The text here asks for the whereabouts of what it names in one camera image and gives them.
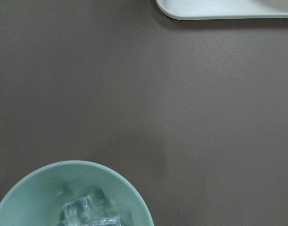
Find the mint green bowl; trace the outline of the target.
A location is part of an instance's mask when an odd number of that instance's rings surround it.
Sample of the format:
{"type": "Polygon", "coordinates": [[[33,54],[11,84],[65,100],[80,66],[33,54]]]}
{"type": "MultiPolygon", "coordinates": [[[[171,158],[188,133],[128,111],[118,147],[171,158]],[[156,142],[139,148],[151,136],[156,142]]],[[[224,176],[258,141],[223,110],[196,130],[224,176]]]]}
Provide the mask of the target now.
{"type": "Polygon", "coordinates": [[[151,226],[138,191],[114,170],[90,161],[44,166],[14,185],[0,202],[0,226],[57,226],[64,204],[85,198],[98,218],[119,215],[124,226],[151,226]]]}

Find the clear ice cube lower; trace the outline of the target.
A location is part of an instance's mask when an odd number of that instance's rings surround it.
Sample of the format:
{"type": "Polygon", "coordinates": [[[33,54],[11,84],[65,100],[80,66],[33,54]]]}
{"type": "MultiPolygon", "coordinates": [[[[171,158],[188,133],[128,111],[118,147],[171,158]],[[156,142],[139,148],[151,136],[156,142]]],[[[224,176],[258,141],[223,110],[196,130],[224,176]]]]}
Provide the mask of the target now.
{"type": "Polygon", "coordinates": [[[86,224],[86,226],[121,226],[120,216],[106,217],[99,220],[94,220],[86,224]]]}

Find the clear ice cube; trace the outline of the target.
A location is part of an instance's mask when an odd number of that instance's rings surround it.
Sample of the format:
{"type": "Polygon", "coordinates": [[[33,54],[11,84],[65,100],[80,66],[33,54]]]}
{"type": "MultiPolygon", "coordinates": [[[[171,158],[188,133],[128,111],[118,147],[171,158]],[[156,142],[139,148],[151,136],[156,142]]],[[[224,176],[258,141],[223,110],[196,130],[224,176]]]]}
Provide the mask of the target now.
{"type": "Polygon", "coordinates": [[[62,211],[66,226],[81,226],[91,219],[90,205],[85,196],[64,204],[62,211]]]}
{"type": "Polygon", "coordinates": [[[86,226],[121,226],[120,216],[106,217],[99,220],[94,220],[86,224],[86,226]]]}

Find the clear ice cube upper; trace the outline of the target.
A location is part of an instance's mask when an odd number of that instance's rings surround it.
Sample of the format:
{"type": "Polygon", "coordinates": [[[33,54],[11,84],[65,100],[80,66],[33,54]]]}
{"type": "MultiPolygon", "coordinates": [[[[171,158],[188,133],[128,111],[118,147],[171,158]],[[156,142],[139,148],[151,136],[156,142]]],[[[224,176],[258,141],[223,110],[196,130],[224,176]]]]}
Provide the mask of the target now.
{"type": "Polygon", "coordinates": [[[81,226],[91,219],[90,205],[85,196],[64,204],[62,211],[66,226],[81,226]]]}

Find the cream serving tray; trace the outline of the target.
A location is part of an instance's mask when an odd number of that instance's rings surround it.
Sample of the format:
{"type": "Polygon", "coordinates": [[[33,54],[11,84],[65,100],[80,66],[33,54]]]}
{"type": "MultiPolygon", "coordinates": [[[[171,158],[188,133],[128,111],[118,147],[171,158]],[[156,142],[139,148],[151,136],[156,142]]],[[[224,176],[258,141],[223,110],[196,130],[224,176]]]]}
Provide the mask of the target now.
{"type": "Polygon", "coordinates": [[[157,0],[176,20],[288,18],[288,0],[157,0]]]}

